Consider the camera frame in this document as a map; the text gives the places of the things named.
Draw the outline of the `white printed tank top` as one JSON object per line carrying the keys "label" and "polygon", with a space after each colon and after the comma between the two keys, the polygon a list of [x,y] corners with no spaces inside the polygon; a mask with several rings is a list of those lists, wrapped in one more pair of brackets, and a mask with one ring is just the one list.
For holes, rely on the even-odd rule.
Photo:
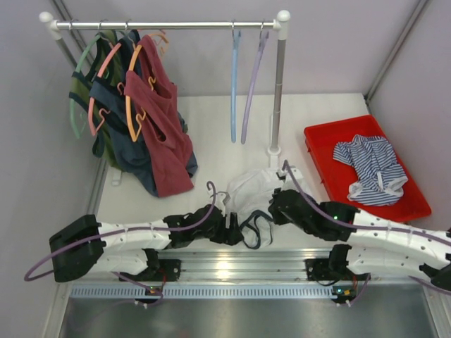
{"label": "white printed tank top", "polygon": [[251,170],[231,180],[226,190],[227,212],[235,213],[243,244],[251,250],[274,249],[275,217],[268,210],[277,189],[295,189],[289,175],[277,170]]}

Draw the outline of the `light blue hanger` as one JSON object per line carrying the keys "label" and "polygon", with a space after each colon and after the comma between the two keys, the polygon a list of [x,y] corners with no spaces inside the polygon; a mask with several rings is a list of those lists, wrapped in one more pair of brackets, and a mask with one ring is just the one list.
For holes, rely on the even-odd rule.
{"label": "light blue hanger", "polygon": [[237,58],[240,45],[241,31],[232,30],[233,49],[230,81],[230,137],[231,142],[237,140],[236,132],[236,96],[237,96]]}

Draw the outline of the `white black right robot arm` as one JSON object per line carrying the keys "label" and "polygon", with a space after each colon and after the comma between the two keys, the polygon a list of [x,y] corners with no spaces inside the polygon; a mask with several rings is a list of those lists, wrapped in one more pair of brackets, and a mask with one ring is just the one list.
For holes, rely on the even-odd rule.
{"label": "white black right robot arm", "polygon": [[293,189],[274,191],[268,210],[275,224],[333,243],[328,269],[337,279],[401,275],[450,291],[448,231],[403,225],[336,201],[316,203]]}

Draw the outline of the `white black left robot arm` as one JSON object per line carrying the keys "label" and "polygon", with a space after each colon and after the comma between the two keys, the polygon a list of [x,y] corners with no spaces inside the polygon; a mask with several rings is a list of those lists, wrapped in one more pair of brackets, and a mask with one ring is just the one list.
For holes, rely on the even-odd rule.
{"label": "white black left robot arm", "polygon": [[54,279],[72,282],[86,275],[120,273],[120,280],[174,281],[179,260],[160,259],[159,252],[185,248],[197,239],[228,246],[240,243],[237,216],[212,205],[150,223],[105,223],[84,215],[49,240]]}

